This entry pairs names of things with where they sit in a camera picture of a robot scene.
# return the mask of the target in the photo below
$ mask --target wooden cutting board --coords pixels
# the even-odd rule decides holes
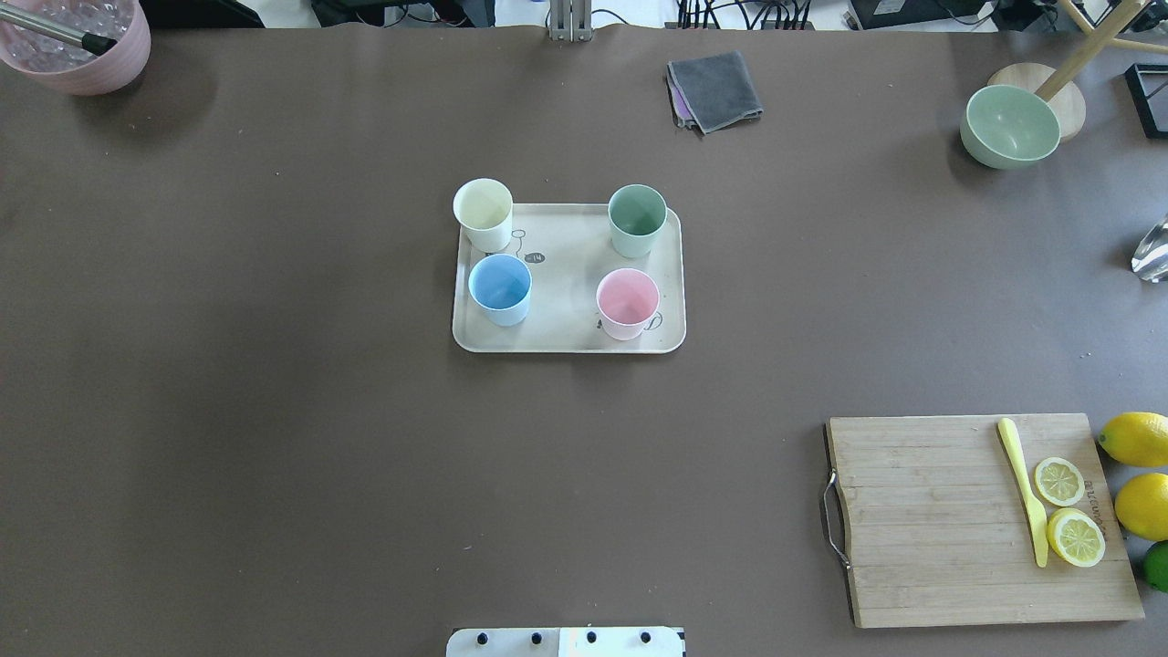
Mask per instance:
[[[1075,506],[1103,530],[1104,560],[1034,561],[1026,512],[997,436],[1001,415],[833,417],[848,589],[861,628],[1143,617],[1085,415],[1011,415],[1027,470],[1049,456],[1083,472]],[[1048,504],[1048,514],[1056,507]]]

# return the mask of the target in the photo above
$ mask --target lemon half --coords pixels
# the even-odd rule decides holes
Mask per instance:
[[[1107,544],[1099,525],[1078,509],[1059,509],[1047,521],[1051,549],[1072,566],[1087,568],[1103,560]]]
[[[1055,506],[1070,506],[1083,498],[1083,473],[1065,458],[1051,456],[1034,469],[1038,495]]]

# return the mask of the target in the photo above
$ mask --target gray cloth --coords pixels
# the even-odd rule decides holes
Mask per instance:
[[[746,61],[738,50],[669,62],[667,68],[669,78],[704,134],[763,113]]]

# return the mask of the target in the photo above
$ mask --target metal tongs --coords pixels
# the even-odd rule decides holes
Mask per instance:
[[[50,39],[56,39],[62,43],[68,43],[75,48],[81,48],[95,55],[104,55],[110,48],[117,46],[117,39],[110,39],[90,32],[82,32],[75,27],[69,27],[56,21],[26,12],[19,7],[0,1],[0,21],[30,29],[37,34],[43,34]]]

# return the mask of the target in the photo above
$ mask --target wooden base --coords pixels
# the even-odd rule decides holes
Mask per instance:
[[[1027,91],[1037,91],[1054,72],[1055,69],[1044,64],[1031,62],[1010,64],[995,72],[989,78],[989,84],[1010,84]],[[1073,82],[1068,83],[1050,99],[1050,109],[1055,110],[1055,116],[1058,117],[1058,127],[1062,131],[1059,141],[1066,141],[1083,130],[1087,118],[1087,104],[1083,99],[1083,92]]]

